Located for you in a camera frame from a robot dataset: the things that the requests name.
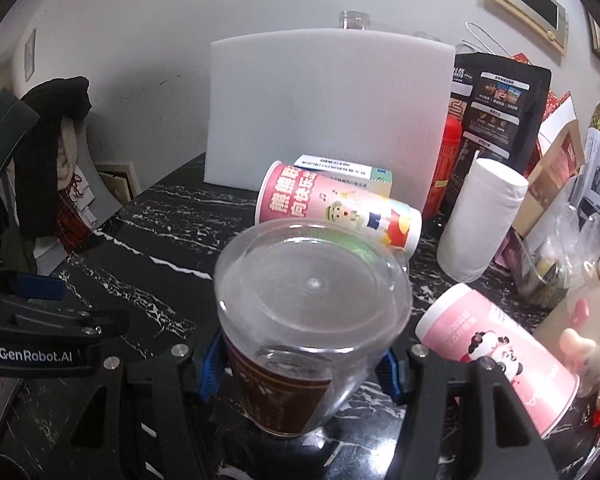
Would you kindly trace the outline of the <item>clear jar with brown label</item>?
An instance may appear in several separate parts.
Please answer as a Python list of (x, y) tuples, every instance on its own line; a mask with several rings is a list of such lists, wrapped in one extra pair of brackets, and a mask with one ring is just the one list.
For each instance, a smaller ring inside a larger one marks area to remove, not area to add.
[(273, 220), (236, 235), (214, 293), (239, 400), (261, 429), (321, 427), (403, 332), (408, 259), (321, 220)]

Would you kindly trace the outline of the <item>pink panda paper cup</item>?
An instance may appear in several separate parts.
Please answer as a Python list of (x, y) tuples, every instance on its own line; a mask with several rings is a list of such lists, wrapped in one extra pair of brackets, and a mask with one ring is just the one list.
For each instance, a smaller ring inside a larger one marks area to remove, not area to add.
[(546, 437), (569, 410), (580, 379), (478, 290), (456, 284), (422, 315), (419, 341), (442, 358), (490, 358), (512, 384), (538, 433)]

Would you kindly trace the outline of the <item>pink cartoon paper cup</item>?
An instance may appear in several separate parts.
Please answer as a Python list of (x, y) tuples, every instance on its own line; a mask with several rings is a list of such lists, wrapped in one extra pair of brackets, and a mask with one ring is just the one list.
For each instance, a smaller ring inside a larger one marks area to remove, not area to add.
[(419, 210), (320, 172), (273, 162), (258, 194), (254, 222), (324, 220), (413, 255), (422, 234)]

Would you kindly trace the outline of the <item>red plaid scarf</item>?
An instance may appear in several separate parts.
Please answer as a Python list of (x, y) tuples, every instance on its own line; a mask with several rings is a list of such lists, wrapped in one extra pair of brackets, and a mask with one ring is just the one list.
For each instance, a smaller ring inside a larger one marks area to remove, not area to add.
[(92, 229), (83, 221), (76, 205), (65, 192), (58, 198), (55, 235), (71, 254), (91, 236)]

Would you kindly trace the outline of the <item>white bottle with plush dog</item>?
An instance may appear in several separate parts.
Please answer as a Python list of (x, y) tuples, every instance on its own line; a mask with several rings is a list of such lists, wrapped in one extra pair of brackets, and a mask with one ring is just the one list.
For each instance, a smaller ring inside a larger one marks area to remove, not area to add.
[(577, 396), (595, 394), (600, 410), (600, 260), (584, 266), (582, 282), (568, 290), (533, 336), (580, 378)]

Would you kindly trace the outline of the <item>black jacket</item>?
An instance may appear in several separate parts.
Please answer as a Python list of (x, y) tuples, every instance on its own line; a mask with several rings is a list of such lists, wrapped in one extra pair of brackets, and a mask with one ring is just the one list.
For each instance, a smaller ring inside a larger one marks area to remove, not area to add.
[(19, 229), (27, 240), (55, 232), (61, 121), (80, 122), (86, 117), (92, 107), (89, 85), (83, 76), (55, 78), (38, 84), (20, 99), (38, 114), (38, 121), (18, 142), (14, 154)]

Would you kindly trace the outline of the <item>white toilet paper roll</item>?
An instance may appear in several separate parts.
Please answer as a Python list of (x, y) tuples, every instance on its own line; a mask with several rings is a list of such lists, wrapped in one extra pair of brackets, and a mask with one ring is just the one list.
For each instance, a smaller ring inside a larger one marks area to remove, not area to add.
[(506, 237), (529, 181), (494, 159), (474, 160), (439, 240), (437, 262), (453, 281), (483, 274)]

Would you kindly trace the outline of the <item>brown paper box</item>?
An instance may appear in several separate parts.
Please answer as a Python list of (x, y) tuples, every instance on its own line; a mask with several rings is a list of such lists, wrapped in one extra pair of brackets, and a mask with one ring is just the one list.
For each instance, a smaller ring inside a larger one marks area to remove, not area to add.
[(573, 119), (562, 127), (546, 154), (531, 171), (527, 193), (512, 224), (518, 235), (526, 237), (529, 234), (584, 162), (579, 122)]

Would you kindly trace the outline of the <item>white teal medicine box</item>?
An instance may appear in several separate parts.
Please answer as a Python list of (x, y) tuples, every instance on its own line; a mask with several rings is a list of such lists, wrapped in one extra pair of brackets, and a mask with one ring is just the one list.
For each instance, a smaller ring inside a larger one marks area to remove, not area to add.
[(392, 172), (384, 168), (313, 155), (301, 155), (294, 162), (294, 166), (324, 174), (332, 180), (365, 188), (380, 196), (389, 197), (391, 193)]

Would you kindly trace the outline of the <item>red tin can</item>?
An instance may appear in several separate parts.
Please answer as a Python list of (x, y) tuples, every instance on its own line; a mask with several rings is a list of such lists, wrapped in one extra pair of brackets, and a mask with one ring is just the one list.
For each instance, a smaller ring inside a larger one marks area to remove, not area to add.
[(460, 149), (461, 138), (462, 124), (456, 117), (449, 115), (445, 121), (437, 165), (422, 211), (422, 218), (425, 220), (434, 218), (440, 209)]

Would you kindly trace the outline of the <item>black snack pouch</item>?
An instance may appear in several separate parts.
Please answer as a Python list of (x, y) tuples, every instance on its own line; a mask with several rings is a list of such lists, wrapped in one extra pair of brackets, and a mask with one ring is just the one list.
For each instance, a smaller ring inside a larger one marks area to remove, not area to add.
[(449, 114), (462, 126), (441, 210), (449, 214), (477, 157), (524, 174), (545, 112), (552, 72), (487, 53), (455, 57)]

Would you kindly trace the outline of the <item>white foam board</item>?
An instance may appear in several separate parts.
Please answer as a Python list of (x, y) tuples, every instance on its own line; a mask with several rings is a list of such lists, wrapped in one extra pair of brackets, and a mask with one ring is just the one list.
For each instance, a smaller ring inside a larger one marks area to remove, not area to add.
[(276, 160), (389, 169), (391, 195), (426, 203), (455, 50), (392, 32), (299, 29), (215, 41), (204, 180), (255, 191)]

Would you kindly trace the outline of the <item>glass jar with red contents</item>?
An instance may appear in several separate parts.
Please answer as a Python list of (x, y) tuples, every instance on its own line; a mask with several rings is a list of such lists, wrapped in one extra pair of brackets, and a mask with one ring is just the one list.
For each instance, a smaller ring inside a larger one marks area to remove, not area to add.
[(339, 27), (350, 30), (370, 29), (370, 16), (360, 11), (341, 11), (339, 14)]

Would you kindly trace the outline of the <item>gold framed wall display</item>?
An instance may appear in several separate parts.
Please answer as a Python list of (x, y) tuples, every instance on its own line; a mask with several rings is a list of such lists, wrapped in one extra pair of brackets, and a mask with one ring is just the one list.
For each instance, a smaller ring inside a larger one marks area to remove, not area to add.
[(557, 0), (492, 0), (542, 36), (562, 56), (568, 52), (567, 10)]

